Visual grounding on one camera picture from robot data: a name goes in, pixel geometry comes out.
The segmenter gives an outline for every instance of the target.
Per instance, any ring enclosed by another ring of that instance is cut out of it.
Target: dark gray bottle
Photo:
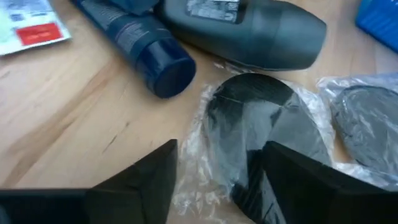
[[[179,39],[266,70],[310,67],[326,36],[322,20],[282,1],[161,0],[154,12]]]

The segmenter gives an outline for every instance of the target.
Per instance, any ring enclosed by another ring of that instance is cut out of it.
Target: black disc
[[[398,175],[398,94],[375,86],[352,86],[331,104],[336,128],[359,164]]]
[[[206,133],[221,175],[234,185],[234,202],[256,223],[280,222],[275,197],[257,156],[267,141],[330,164],[306,104],[275,78],[257,73],[230,78],[209,102],[207,115]]]

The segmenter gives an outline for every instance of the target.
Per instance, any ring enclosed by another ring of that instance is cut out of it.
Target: wood grain
[[[268,72],[316,91],[325,76],[398,71],[398,55],[354,25],[360,0],[291,1],[328,24],[308,70]],[[154,97],[112,45],[68,2],[54,1],[73,39],[0,58],[0,186],[89,187],[170,138],[183,140],[203,87],[227,74],[213,57],[170,100]]]

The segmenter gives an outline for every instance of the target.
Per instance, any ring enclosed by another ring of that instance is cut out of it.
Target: red sticker
[[[23,45],[37,44],[62,37],[60,29],[55,23],[25,27],[16,30]]]

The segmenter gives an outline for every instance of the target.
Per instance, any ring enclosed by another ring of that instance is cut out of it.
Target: dark blue bottle
[[[193,80],[194,60],[152,14],[137,16],[104,0],[71,1],[116,44],[158,97],[173,97]]]

